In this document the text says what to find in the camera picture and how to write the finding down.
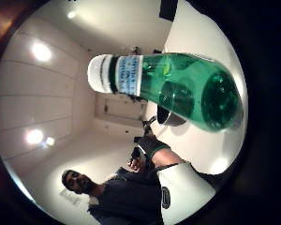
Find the bottle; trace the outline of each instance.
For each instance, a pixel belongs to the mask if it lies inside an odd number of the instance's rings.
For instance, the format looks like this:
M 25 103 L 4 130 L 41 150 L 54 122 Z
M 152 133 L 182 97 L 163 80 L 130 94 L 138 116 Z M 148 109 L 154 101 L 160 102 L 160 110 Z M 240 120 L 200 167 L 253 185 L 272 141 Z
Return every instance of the bottle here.
M 243 114 L 229 71 L 213 59 L 188 53 L 93 58 L 88 82 L 103 93 L 122 93 L 153 101 L 199 128 L 218 131 Z

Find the hand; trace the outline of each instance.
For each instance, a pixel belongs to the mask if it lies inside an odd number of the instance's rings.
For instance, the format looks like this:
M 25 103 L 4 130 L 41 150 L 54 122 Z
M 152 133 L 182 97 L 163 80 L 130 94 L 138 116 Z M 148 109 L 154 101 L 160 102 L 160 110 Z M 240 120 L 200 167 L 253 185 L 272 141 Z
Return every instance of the hand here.
M 136 159 L 136 158 L 139 158 L 140 156 L 141 156 L 141 153 L 140 153 L 139 147 L 134 147 L 133 151 L 131 153 L 131 158 Z
M 141 172 L 143 169 L 143 161 L 141 160 L 140 157 L 137 158 L 131 158 L 128 163 L 127 166 L 130 167 L 133 171 L 137 171 L 137 172 Z

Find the man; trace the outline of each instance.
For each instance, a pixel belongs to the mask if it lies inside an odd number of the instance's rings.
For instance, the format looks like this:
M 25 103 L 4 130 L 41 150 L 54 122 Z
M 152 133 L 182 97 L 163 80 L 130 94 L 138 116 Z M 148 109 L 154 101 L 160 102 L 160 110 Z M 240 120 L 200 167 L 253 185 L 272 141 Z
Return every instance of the man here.
M 102 184 L 74 171 L 65 171 L 62 176 L 67 189 L 97 199 L 98 204 L 90 204 L 88 211 L 102 225 L 163 224 L 161 187 L 155 172 L 185 161 L 146 129 L 138 144 L 149 162 L 145 166 L 135 148 L 128 166 L 138 172 L 120 168 L 112 179 Z

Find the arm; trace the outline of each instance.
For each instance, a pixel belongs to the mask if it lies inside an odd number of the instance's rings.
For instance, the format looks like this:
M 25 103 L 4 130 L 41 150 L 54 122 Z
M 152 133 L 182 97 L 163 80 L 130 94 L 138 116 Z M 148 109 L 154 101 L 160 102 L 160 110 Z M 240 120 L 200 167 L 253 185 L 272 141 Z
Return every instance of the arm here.
M 156 136 L 144 136 L 138 142 L 140 148 L 153 161 L 156 167 L 185 162 L 170 147 Z

